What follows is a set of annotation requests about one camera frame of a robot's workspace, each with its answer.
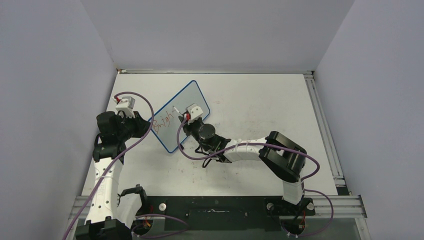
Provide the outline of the blue framed whiteboard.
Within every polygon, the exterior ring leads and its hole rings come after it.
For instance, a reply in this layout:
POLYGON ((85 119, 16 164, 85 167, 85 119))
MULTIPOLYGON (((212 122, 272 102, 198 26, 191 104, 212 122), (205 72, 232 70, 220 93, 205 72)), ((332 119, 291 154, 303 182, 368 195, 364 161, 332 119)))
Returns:
POLYGON ((186 112, 186 108, 192 104, 197 104, 202 108, 204 120, 209 117, 211 109, 195 80, 186 84, 154 114, 152 132, 170 154, 178 148, 176 137, 181 124, 178 119, 179 115, 174 111, 173 106, 183 114, 186 112))

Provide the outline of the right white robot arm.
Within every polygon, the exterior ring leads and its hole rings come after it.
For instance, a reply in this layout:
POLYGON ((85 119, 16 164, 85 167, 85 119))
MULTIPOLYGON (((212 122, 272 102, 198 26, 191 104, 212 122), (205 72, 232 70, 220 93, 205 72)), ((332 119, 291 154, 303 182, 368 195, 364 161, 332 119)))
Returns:
POLYGON ((314 210, 312 199, 304 197, 304 180, 314 176, 320 170, 320 164, 303 147, 278 131, 254 140, 229 139, 216 134, 215 127, 204 123, 200 117, 192 120, 184 114, 178 119, 177 133, 184 132, 194 138, 198 143, 195 152, 205 165, 211 160, 227 164, 262 162, 282 181, 281 199, 287 213, 299 216, 314 210))

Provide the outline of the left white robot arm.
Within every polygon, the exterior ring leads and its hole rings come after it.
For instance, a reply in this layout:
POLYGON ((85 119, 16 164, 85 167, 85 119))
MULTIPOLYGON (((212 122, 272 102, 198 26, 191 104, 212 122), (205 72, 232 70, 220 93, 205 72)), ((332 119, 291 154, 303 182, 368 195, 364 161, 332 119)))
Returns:
POLYGON ((135 214, 144 215, 149 201, 142 186, 118 193, 126 141, 143 139, 151 124, 137 111, 106 111, 97 117, 99 133, 92 153, 95 179, 91 204, 85 223, 75 230, 77 240, 130 240, 135 214))

